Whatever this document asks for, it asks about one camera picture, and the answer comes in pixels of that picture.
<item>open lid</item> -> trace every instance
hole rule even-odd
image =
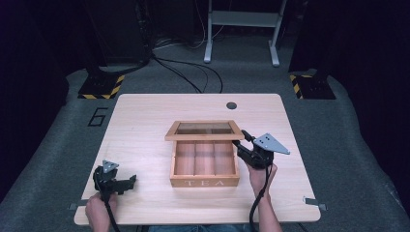
[[[241,140],[245,136],[233,120],[175,121],[165,136],[174,140]]]

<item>yellow and black hazard tape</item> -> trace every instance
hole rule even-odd
[[[301,77],[311,77],[311,75],[298,75]],[[304,96],[302,95],[302,91],[301,91],[301,87],[298,84],[298,81],[296,79],[296,75],[291,74],[290,75],[290,80],[292,81],[292,85],[293,85],[293,90],[295,91],[296,97],[298,99],[303,99]]]
[[[121,75],[118,77],[117,82],[115,83],[114,88],[112,89],[110,94],[106,95],[94,95],[94,94],[78,94],[79,99],[113,99],[117,95],[118,91],[120,91],[121,84],[123,83],[124,76]]]

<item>gray carpet floor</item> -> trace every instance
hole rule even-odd
[[[271,64],[265,36],[232,37],[214,42],[212,63],[223,81],[222,93],[281,95],[316,198],[328,211],[307,231],[410,231],[410,220],[399,204],[395,188],[363,141],[348,94],[334,78],[328,81],[334,101],[298,100],[287,72],[295,39],[285,37]],[[205,44],[198,48],[172,45],[156,48],[161,58],[204,65]],[[170,64],[200,89],[207,78],[198,68]],[[110,67],[119,70],[124,67]],[[86,71],[67,76],[70,92],[44,138],[9,194],[0,205],[0,231],[90,231],[73,222],[68,210],[80,199],[118,99],[82,100],[77,91]],[[209,73],[205,93],[218,93],[220,81]],[[195,93],[181,77],[151,61],[125,76],[121,94]],[[101,127],[87,127],[94,111],[106,115]],[[135,231],[137,226],[120,226]],[[304,231],[298,223],[284,223],[284,231]]]

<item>white metal stand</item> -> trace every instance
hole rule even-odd
[[[282,0],[280,10],[278,13],[249,13],[213,11],[212,0],[209,0],[208,42],[206,44],[204,62],[211,62],[213,25],[272,27],[275,28],[275,33],[272,39],[269,41],[268,46],[271,51],[272,64],[274,65],[274,67],[278,67],[279,59],[276,49],[276,43],[278,40],[278,32],[283,18],[283,12],[286,6],[286,1],[287,0]]]

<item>wooden table top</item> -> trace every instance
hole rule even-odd
[[[237,108],[228,109],[228,102],[235,102]],[[137,177],[134,189],[118,197],[118,224],[248,223],[254,195],[241,159],[237,187],[171,186],[173,143],[164,137],[179,120],[234,120],[255,137],[270,133],[290,151],[290,155],[275,155],[278,172],[270,193],[278,220],[320,219],[319,209],[304,202],[304,197],[315,197],[282,100],[276,94],[121,95],[81,198],[96,193],[92,175],[103,160],[109,160],[119,164],[117,180],[128,180],[134,174]],[[242,144],[252,147],[246,140]],[[78,207],[74,222],[88,224],[85,207]]]

